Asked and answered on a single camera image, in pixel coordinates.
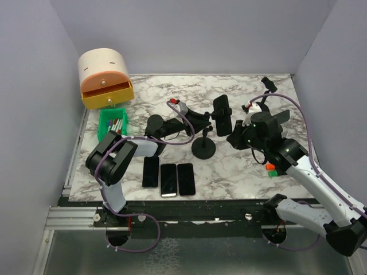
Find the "tall black phone stand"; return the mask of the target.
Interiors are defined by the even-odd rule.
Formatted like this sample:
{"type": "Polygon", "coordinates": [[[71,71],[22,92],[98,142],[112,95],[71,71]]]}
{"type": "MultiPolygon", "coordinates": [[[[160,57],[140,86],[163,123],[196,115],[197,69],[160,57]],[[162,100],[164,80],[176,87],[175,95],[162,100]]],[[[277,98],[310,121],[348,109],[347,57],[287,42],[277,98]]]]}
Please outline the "tall black phone stand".
{"type": "MultiPolygon", "coordinates": [[[[212,119],[212,113],[207,112],[209,118],[212,119]]],[[[197,138],[192,143],[192,153],[195,157],[201,160],[210,159],[216,152],[216,145],[214,141],[207,137],[208,132],[212,131],[213,127],[209,126],[202,130],[202,137],[197,138]]]]}

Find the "short black phone stand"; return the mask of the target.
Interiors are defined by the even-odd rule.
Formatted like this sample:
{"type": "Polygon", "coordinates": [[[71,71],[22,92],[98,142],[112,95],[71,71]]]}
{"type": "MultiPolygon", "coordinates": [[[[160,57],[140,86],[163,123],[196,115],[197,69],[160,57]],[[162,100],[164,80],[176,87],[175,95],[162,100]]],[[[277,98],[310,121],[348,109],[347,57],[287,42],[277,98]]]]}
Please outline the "short black phone stand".
{"type": "MultiPolygon", "coordinates": [[[[263,77],[261,79],[261,82],[264,84],[266,91],[264,92],[264,95],[270,94],[270,93],[275,93],[278,88],[276,87],[276,85],[274,84],[273,81],[271,81],[268,77],[263,77]]],[[[256,104],[260,107],[260,109],[264,112],[269,112],[270,109],[269,107],[266,105],[266,99],[267,97],[263,97],[261,99],[261,101],[257,101],[256,104]]]]}

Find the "black phone with pink edge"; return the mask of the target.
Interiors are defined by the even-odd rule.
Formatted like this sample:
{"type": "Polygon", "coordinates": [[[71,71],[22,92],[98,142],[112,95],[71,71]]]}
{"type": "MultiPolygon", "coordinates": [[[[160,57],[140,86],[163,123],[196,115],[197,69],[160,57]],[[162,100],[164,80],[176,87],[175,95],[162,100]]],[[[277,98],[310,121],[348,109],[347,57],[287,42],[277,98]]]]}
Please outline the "black phone with pink edge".
{"type": "Polygon", "coordinates": [[[178,189],[180,196],[191,196],[196,194],[194,170],[191,163],[177,165],[178,189]]]}

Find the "black phone with white edge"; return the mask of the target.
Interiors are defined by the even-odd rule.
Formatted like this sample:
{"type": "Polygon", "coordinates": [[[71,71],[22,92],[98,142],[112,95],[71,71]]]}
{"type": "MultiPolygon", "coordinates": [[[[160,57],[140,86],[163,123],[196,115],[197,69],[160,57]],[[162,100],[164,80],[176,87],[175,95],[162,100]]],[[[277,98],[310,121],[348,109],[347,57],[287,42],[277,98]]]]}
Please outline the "black phone with white edge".
{"type": "Polygon", "coordinates": [[[175,164],[161,165],[160,185],[161,197],[177,195],[177,166],[175,164]]]}

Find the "brown round base phone stand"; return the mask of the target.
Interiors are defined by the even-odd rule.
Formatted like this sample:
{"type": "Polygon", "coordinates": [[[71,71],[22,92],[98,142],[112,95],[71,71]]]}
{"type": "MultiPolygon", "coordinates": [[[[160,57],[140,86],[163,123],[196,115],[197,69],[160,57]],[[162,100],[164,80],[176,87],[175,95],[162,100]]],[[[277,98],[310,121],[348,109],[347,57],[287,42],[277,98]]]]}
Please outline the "brown round base phone stand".
{"type": "Polygon", "coordinates": [[[279,112],[274,115],[274,118],[277,120],[279,124],[286,123],[290,119],[290,111],[287,109],[282,112],[279,112]]]}

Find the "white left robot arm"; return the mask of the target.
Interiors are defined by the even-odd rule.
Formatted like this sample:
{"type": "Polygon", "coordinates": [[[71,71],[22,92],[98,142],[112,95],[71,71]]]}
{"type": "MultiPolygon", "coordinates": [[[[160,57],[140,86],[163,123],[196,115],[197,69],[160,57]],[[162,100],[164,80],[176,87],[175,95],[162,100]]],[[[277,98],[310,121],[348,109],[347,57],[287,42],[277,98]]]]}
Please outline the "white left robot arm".
{"type": "Polygon", "coordinates": [[[111,130],[87,157],[85,166],[99,184],[107,219],[114,226],[124,224],[127,218],[121,180],[132,159],[159,156],[167,145],[189,144],[196,133],[211,125],[209,112],[194,112],[184,103],[167,105],[176,113],[175,118],[151,115],[143,136],[124,136],[111,130]]]}

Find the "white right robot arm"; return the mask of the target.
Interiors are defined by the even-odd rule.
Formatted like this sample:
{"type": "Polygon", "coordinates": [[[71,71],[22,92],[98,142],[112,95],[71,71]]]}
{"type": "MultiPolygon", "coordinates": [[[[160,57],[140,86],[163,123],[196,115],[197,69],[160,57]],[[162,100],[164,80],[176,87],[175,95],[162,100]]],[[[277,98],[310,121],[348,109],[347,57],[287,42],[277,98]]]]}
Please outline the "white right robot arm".
{"type": "Polygon", "coordinates": [[[323,206],[323,210],[317,210],[276,195],[272,205],[263,210],[268,223],[297,223],[324,237],[339,254],[350,257],[366,241],[366,206],[320,169],[299,142],[283,136],[281,124],[289,118],[288,110],[276,115],[250,112],[244,120],[236,121],[227,141],[237,150],[263,153],[267,161],[300,183],[323,206]]]}

